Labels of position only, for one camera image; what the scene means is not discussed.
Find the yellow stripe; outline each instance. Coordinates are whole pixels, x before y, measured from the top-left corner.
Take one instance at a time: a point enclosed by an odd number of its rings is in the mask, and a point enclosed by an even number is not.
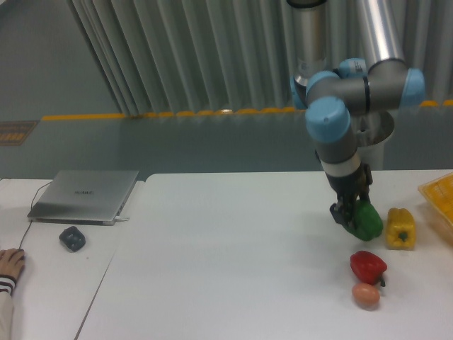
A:
[[[420,106],[422,107],[426,107],[426,106],[439,106],[439,104],[437,104],[437,101],[424,101],[420,104]]]
[[[444,106],[453,106],[453,100],[449,99],[444,101]],[[436,101],[423,101],[420,106],[429,107],[429,106],[439,106]],[[138,115],[135,117],[126,116],[123,113],[100,113],[100,114],[91,114],[91,115],[45,115],[42,117],[41,120],[86,120],[86,119],[122,119],[122,118],[132,118],[132,119],[140,119],[140,118],[159,118],[159,117],[193,117],[196,115],[257,115],[263,113],[293,113],[293,112],[301,112],[299,110],[295,110],[291,106],[287,106],[284,108],[264,108],[263,110],[256,110],[255,108],[242,108],[233,112],[232,110],[202,110],[198,113],[194,113],[192,111],[180,111],[176,114],[173,112],[166,111],[160,113],[148,112],[143,113],[142,115]]]
[[[45,115],[41,120],[80,120],[80,119],[121,119],[125,118],[123,113],[101,113],[94,115]]]

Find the pepper stem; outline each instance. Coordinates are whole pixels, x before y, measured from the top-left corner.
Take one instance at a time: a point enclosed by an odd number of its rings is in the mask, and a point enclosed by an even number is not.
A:
[[[407,232],[400,232],[398,237],[403,240],[403,242],[406,242],[408,238],[408,233]]]

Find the cable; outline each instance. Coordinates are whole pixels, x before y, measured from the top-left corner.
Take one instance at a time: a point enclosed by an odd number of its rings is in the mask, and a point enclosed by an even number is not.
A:
[[[52,181],[50,181],[49,183],[41,186],[39,189],[36,190],[36,193],[35,193],[35,196],[33,197],[32,201],[31,201],[31,204],[30,204],[30,209],[33,209],[33,203],[35,202],[35,199],[36,199],[36,196],[38,195],[38,193],[40,192],[40,190],[46,186],[48,186],[49,184],[51,184]],[[22,243],[23,243],[23,239],[25,239],[25,236],[27,235],[28,233],[28,230],[30,230],[30,227],[31,227],[31,224],[33,223],[33,221],[30,221],[30,224],[28,225],[28,228],[27,230],[25,231],[25,233],[23,234],[22,236],[22,240],[21,240],[21,243],[19,244],[19,249],[21,249],[22,247]]]

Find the laptop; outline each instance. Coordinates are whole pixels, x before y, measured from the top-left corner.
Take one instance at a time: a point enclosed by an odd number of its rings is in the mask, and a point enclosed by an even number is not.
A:
[[[114,225],[138,171],[60,171],[32,207],[33,222]]]

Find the bell pepper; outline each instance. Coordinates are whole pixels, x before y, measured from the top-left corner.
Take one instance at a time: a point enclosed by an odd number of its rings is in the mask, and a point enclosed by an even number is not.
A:
[[[415,220],[407,209],[389,210],[385,240],[392,249],[412,249],[415,246]]]
[[[378,237],[384,229],[376,209],[371,203],[364,200],[355,202],[354,221],[356,228],[346,230],[362,241],[371,241]]]
[[[379,282],[382,287],[385,287],[382,274],[387,270],[387,264],[380,257],[369,251],[361,250],[352,255],[350,261],[351,269],[360,281],[369,285]]]

